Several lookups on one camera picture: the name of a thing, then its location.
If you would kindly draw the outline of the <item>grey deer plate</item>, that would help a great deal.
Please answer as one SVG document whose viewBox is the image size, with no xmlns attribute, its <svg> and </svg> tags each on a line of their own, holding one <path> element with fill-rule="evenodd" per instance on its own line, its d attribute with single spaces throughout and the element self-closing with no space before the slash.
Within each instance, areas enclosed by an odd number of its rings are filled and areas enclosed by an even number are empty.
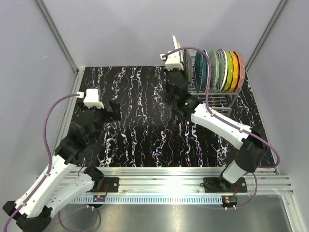
<svg viewBox="0 0 309 232">
<path fill-rule="evenodd" d="M 183 61 L 184 61 L 184 70 L 186 73 L 186 78 L 188 82 L 191 83 L 193 77 L 193 64 L 188 49 L 185 49 L 183 52 Z"/>
</svg>

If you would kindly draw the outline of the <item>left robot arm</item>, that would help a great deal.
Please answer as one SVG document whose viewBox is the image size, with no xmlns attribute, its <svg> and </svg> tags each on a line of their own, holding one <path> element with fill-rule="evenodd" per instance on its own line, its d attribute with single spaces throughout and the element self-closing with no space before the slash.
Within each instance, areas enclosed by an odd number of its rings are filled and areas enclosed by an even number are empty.
<svg viewBox="0 0 309 232">
<path fill-rule="evenodd" d="M 51 162 L 30 189 L 19 199 L 3 206 L 9 219 L 14 219 L 24 232 L 42 232 L 52 218 L 74 198 L 87 191 L 108 189 L 104 174 L 94 166 L 87 167 L 73 183 L 54 193 L 60 182 L 77 167 L 81 160 L 92 154 L 106 123 L 121 120 L 120 104 L 109 102 L 105 107 L 78 105 L 81 112 L 70 125 L 70 131 L 59 143 Z"/>
</svg>

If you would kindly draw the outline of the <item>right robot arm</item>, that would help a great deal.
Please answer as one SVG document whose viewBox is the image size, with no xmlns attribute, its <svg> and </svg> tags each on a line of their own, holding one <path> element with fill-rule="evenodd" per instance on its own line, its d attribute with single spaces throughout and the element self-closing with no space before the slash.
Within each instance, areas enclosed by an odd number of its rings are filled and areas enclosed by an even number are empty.
<svg viewBox="0 0 309 232">
<path fill-rule="evenodd" d="M 215 182 L 222 191 L 230 192 L 243 175 L 255 172 L 266 155 L 265 131 L 262 127 L 251 128 L 207 108 L 205 103 L 188 92 L 188 85 L 183 71 L 168 71 L 164 101 L 175 117 L 211 130 L 238 150 L 235 159 Z"/>
</svg>

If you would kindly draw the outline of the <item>teal scalloped plate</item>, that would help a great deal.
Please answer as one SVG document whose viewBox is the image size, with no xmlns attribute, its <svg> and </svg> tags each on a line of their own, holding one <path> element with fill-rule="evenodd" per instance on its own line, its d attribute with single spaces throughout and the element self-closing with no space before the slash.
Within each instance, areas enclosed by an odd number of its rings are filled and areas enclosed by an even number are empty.
<svg viewBox="0 0 309 232">
<path fill-rule="evenodd" d="M 195 55 L 194 71 L 197 93 L 205 92 L 208 77 L 208 63 L 205 56 L 199 51 Z"/>
</svg>

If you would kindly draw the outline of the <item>green dotted plate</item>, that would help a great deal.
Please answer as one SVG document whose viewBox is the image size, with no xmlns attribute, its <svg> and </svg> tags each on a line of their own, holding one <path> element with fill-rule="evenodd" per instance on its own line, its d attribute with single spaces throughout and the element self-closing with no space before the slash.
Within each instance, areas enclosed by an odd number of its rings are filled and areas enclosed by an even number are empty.
<svg viewBox="0 0 309 232">
<path fill-rule="evenodd" d="M 227 61 L 228 61 L 228 73 L 227 73 L 227 81 L 226 81 L 225 89 L 227 92 L 230 92 L 230 88 L 231 88 L 232 81 L 233 81 L 234 65 L 233 65 L 233 58 L 230 52 L 227 52 L 226 55 L 227 55 Z"/>
</svg>

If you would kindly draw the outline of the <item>white blue striped plate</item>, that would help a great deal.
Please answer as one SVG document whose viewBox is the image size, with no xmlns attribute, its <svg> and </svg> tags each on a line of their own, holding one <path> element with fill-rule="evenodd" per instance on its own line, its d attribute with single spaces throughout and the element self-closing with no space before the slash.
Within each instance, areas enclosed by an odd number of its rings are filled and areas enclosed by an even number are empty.
<svg viewBox="0 0 309 232">
<path fill-rule="evenodd" d="M 218 49 L 216 51 L 216 55 L 219 61 L 219 78 L 217 82 L 217 90 L 221 92 L 224 88 L 226 78 L 227 78 L 227 71 L 228 71 L 228 61 L 226 52 L 222 49 Z"/>
</svg>

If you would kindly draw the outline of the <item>mint green plate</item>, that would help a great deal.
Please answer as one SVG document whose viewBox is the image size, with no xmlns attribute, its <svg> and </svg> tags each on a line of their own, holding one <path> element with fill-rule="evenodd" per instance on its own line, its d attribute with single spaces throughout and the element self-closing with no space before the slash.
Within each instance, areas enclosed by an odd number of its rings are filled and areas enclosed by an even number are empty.
<svg viewBox="0 0 309 232">
<path fill-rule="evenodd" d="M 214 50 L 209 52 L 209 58 L 211 61 L 211 83 L 210 83 L 210 91 L 211 92 L 219 92 L 219 60 Z"/>
</svg>

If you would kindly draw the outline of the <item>pink dotted plate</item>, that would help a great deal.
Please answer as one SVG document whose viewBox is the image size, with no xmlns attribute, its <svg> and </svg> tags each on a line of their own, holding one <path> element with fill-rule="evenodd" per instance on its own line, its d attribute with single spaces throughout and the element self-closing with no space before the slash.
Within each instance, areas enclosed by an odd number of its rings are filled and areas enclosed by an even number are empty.
<svg viewBox="0 0 309 232">
<path fill-rule="evenodd" d="M 236 51 L 235 53 L 236 53 L 236 55 L 238 57 L 238 61 L 239 61 L 239 80 L 238 80 L 238 85 L 237 85 L 237 88 L 236 88 L 236 92 L 239 92 L 240 89 L 242 88 L 244 80 L 245 80 L 246 70 L 245 70 L 245 62 L 244 62 L 243 55 L 238 51 Z"/>
</svg>

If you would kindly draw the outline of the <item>teal lettered plate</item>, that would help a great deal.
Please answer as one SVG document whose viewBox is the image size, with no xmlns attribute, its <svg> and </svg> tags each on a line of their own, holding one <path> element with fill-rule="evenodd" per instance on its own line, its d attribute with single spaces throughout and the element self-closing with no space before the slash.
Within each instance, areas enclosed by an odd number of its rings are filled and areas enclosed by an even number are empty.
<svg viewBox="0 0 309 232">
<path fill-rule="evenodd" d="M 205 53 L 206 53 L 206 55 L 207 55 L 207 57 L 206 57 L 206 62 L 207 62 L 207 70 L 208 70 L 208 72 L 207 72 L 207 82 L 208 82 L 208 92 L 210 92 L 211 91 L 211 89 L 212 89 L 212 71 L 213 71 L 213 68 L 212 68 L 212 66 L 211 66 L 211 59 L 210 59 L 210 57 L 209 57 L 209 54 L 208 54 L 208 52 L 206 51 L 206 50 L 203 50 Z"/>
</svg>

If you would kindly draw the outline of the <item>white watermelon plate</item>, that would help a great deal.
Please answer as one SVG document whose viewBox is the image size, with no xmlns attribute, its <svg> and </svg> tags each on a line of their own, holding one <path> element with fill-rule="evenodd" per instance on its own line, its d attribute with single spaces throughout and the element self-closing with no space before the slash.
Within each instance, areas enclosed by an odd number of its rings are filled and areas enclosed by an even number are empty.
<svg viewBox="0 0 309 232">
<path fill-rule="evenodd" d="M 180 48 L 180 43 L 178 42 L 177 38 L 175 35 L 172 35 L 172 40 L 173 40 L 173 45 L 174 45 L 174 49 L 177 50 Z M 181 57 L 181 51 L 176 51 L 174 53 L 176 56 Z"/>
</svg>

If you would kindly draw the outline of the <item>orange dotted plate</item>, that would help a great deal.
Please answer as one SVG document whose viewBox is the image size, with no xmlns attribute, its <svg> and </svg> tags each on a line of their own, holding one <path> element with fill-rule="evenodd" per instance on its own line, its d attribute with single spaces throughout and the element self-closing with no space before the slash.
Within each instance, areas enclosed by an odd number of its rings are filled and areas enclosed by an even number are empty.
<svg viewBox="0 0 309 232">
<path fill-rule="evenodd" d="M 233 60 L 233 80 L 232 80 L 229 92 L 234 92 L 238 84 L 238 79 L 239 79 L 239 61 L 234 52 L 229 51 L 229 53 Z"/>
</svg>

